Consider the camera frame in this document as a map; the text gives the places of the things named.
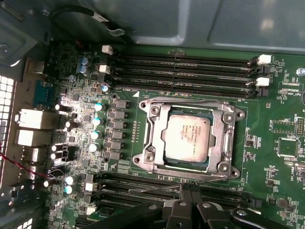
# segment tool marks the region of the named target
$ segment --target green circuit board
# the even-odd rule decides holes
[[[305,66],[305,57],[274,54],[272,56],[270,86],[268,95],[256,99],[235,99],[217,96],[204,96],[182,93],[164,93],[148,90],[114,89],[109,94],[103,94],[97,86],[98,79],[86,81],[86,77],[78,75],[75,82],[67,81],[67,76],[75,74],[78,59],[81,55],[92,56],[99,61],[102,59],[101,47],[92,45],[90,51],[79,53],[73,45],[56,44],[51,46],[51,53],[56,56],[58,71],[62,73],[58,81],[56,99],[61,97],[60,88],[66,88],[67,93],[63,101],[74,107],[77,120],[82,127],[67,134],[75,141],[70,145],[78,146],[78,157],[69,164],[69,175],[110,171],[134,177],[148,177],[157,180],[189,182],[181,177],[168,177],[148,174],[132,162],[132,157],[142,152],[146,113],[139,109],[143,100],[155,97],[188,98],[188,99],[217,99],[228,101],[231,105],[245,111],[246,118],[235,126],[233,166],[241,171],[237,179],[222,182],[211,182],[208,186],[228,188],[251,193],[252,197],[261,200],[261,205],[253,207],[263,216],[275,220],[291,228],[305,228],[305,173],[296,170],[296,163],[305,163],[304,122],[305,106],[302,101],[305,78],[296,75],[296,70]],[[251,59],[260,53],[227,52],[195,49],[175,49],[150,46],[114,46],[124,53],[168,54],[169,52],[184,52],[187,56],[217,57],[233,59]],[[49,70],[52,77],[55,72]],[[106,133],[107,125],[94,127],[91,122],[85,122],[84,116],[90,115],[107,120],[107,112],[96,112],[94,105],[103,103],[109,106],[116,101],[127,101],[128,118],[126,136],[123,139],[122,158],[110,159],[107,163],[100,152],[91,153],[88,145],[94,142],[89,138],[92,130]],[[104,139],[95,142],[104,144]],[[90,205],[77,195],[67,195],[63,192],[64,184],[48,189],[45,219],[48,228],[72,228],[79,215],[86,215],[80,206],[88,208]],[[61,207],[49,210],[50,206],[61,202]],[[99,212],[88,215],[92,221],[103,219]]]

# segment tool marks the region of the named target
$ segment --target motherboard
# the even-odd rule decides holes
[[[197,183],[305,228],[305,57],[53,42],[34,106],[60,115],[44,226],[81,228]]]

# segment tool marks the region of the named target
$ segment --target screw hole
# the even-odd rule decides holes
[[[237,117],[242,118],[244,114],[242,112],[237,112]]]

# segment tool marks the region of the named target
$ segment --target black dimm slot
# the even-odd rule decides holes
[[[122,181],[128,182],[128,181],[134,181],[134,182],[142,182],[143,184],[148,184],[151,186],[167,186],[167,185],[176,185],[177,182],[173,181],[164,181],[164,180],[157,180],[157,179],[151,179],[151,178],[144,178],[144,177],[133,177],[128,176],[124,174],[113,174],[109,172],[100,172],[100,175],[102,179],[119,179],[122,178]]]
[[[164,180],[156,180],[156,179],[149,179],[149,178],[143,178],[143,177],[132,177],[128,175],[123,174],[112,174],[109,172],[101,172],[102,180],[101,183],[112,183],[112,182],[122,182],[123,184],[131,184],[131,185],[137,185],[145,187],[164,187],[164,186],[172,186],[172,185],[178,185],[179,183],[173,182],[173,181],[164,181]],[[245,200],[246,202],[251,201],[251,194],[247,192],[241,192],[241,191],[233,191],[230,189],[225,189],[221,187],[212,187],[212,186],[200,186],[200,190],[207,194],[207,195],[215,195],[215,197],[224,197],[224,198],[238,198],[238,201],[241,201],[241,199]]]
[[[248,68],[238,68],[232,66],[224,65],[210,65],[210,64],[195,64],[193,62],[154,62],[151,60],[134,60],[134,61],[121,61],[116,62],[114,66],[140,66],[140,67],[171,67],[171,68],[181,68],[181,69],[193,69],[193,70],[211,70],[211,71],[220,71],[220,72],[230,72],[230,73],[242,73],[248,74],[252,72]]]
[[[240,87],[240,88],[255,88],[255,84],[250,84],[248,81],[238,81],[234,79],[220,79],[220,78],[201,78],[201,77],[190,77],[190,76],[180,76],[180,75],[150,75],[141,76],[137,74],[119,74],[112,75],[112,78],[117,79],[145,79],[145,80],[157,80],[157,81],[168,81],[171,80],[173,83],[190,83],[192,84],[205,84],[205,85],[218,85],[227,87]]]
[[[252,74],[247,73],[231,73],[230,71],[217,71],[217,70],[198,70],[193,68],[183,68],[183,67],[173,67],[168,68],[167,66],[158,66],[158,67],[151,67],[151,66],[144,66],[144,65],[126,65],[126,66],[112,66],[117,72],[125,73],[125,72],[135,72],[135,73],[155,73],[159,72],[172,72],[172,73],[193,73],[193,74],[211,74],[211,75],[221,75],[221,76],[231,76],[231,77],[241,77],[241,78],[248,78]]]
[[[128,54],[128,55],[119,55],[119,58],[148,58],[155,60],[181,60],[181,61],[197,61],[205,62],[210,64],[222,64],[238,67],[251,67],[257,62],[257,58],[252,58],[251,60],[240,60],[240,59],[225,59],[225,58],[213,58],[213,57],[195,57],[195,56],[170,56],[170,55],[161,55],[161,54]]]
[[[105,189],[111,189],[114,190],[116,192],[126,192],[128,193],[128,191],[130,189],[135,189],[135,188],[146,188],[143,186],[136,186],[136,185],[127,185],[127,184],[114,184],[114,183],[107,183],[106,181],[103,182],[103,184],[106,184]],[[179,198],[179,193],[175,193],[175,192],[168,192],[168,191],[158,191],[158,190],[154,190],[154,191],[148,191],[148,192],[144,192],[144,193],[136,193],[139,196],[149,196],[149,197],[154,197],[154,198]]]
[[[255,99],[255,91],[249,93],[249,91],[233,91],[233,90],[222,90],[215,88],[196,88],[196,87],[181,87],[175,85],[155,84],[155,83],[136,83],[126,81],[115,81],[115,87],[124,87],[131,89],[149,89],[152,91],[164,91],[173,93],[188,93],[188,94],[200,94],[200,95],[214,95],[220,97],[231,97],[231,98],[247,98]]]
[[[96,205],[98,207],[108,207],[108,208],[115,208],[115,207],[121,207],[121,208],[132,208],[132,207],[135,207],[136,204],[125,204],[125,203],[121,203],[121,202],[117,202],[117,201],[109,201],[109,200],[105,200],[105,199],[102,199],[102,200],[99,200]]]
[[[118,200],[123,200],[126,203],[134,203],[134,202],[138,202],[138,203],[144,203],[144,202],[153,202],[156,204],[161,204],[163,205],[164,201],[166,199],[157,199],[157,198],[146,198],[145,197],[140,197],[140,196],[134,196],[134,195],[130,195],[128,193],[112,193],[112,192],[106,192],[104,190],[99,191],[98,194],[103,198],[107,198],[109,200],[114,200],[114,199],[118,199]]]

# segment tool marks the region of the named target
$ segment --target black cable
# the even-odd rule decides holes
[[[67,30],[65,30],[61,25],[59,25],[55,19],[62,13],[66,13],[66,12],[76,12],[76,13],[83,13],[83,14],[86,14],[90,17],[93,17],[95,16],[96,14],[94,13],[94,11],[88,9],[88,8],[85,8],[85,7],[82,7],[82,6],[74,6],[74,5],[69,5],[69,6],[62,6],[62,7],[59,7],[57,9],[55,9],[53,12],[51,12],[49,18],[51,20],[52,23],[56,24],[61,30],[63,31],[66,31],[69,36],[71,36],[73,39],[75,39],[75,37]],[[105,19],[104,21],[101,21],[100,23],[103,24],[107,30],[109,31],[109,33],[111,34],[112,31],[115,31],[115,30],[121,30],[121,31],[124,31],[123,29],[121,29],[119,27],[119,25],[113,21],[109,21],[106,17],[104,16],[101,16],[101,18]],[[125,44],[130,44],[130,43],[133,43],[133,41],[125,34],[125,31],[122,35],[119,35],[118,37],[120,37],[123,42]]]

